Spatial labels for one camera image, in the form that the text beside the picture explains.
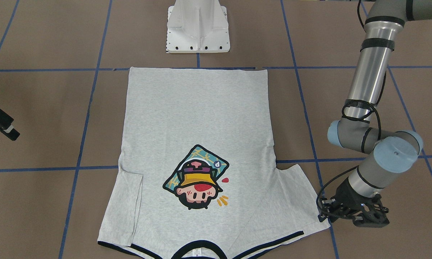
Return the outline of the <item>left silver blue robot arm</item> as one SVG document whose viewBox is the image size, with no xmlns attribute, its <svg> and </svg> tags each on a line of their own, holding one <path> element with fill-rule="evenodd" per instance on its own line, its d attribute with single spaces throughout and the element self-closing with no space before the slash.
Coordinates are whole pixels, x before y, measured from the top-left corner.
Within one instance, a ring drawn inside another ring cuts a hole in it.
<svg viewBox="0 0 432 259">
<path fill-rule="evenodd" d="M 329 126 L 330 143 L 367 154 L 361 164 L 349 169 L 349 176 L 330 200 L 317 197 L 319 219 L 351 220 L 359 227 L 382 227 L 389 223 L 388 208 L 381 191 L 408 171 L 423 149 L 423 139 L 414 131 L 383 131 L 370 126 L 380 119 L 381 99 L 388 61 L 395 39 L 406 22 L 432 20 L 432 0 L 377 0 L 363 23 L 365 38 L 341 119 Z"/>
</svg>

